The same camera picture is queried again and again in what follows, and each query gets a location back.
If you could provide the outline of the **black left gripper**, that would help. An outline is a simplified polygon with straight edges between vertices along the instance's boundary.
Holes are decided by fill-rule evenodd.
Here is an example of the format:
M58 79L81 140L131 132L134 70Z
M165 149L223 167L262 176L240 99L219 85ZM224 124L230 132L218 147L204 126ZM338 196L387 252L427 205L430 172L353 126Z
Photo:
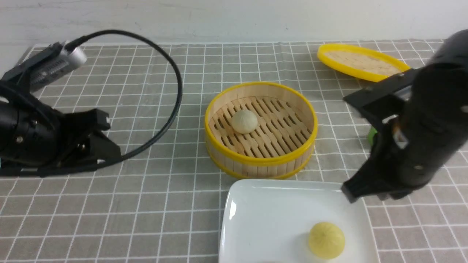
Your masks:
M107 112L63 113L7 81L1 82L1 97L2 176L91 172L121 156L120 146L101 131L111 128Z

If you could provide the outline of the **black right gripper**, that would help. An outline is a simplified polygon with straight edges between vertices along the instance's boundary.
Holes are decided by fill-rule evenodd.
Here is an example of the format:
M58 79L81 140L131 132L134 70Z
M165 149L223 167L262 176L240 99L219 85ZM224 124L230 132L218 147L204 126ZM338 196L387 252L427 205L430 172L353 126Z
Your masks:
M350 204L400 199L433 180L467 142L467 31L450 36L411 83L411 96L375 139L373 164L341 185Z

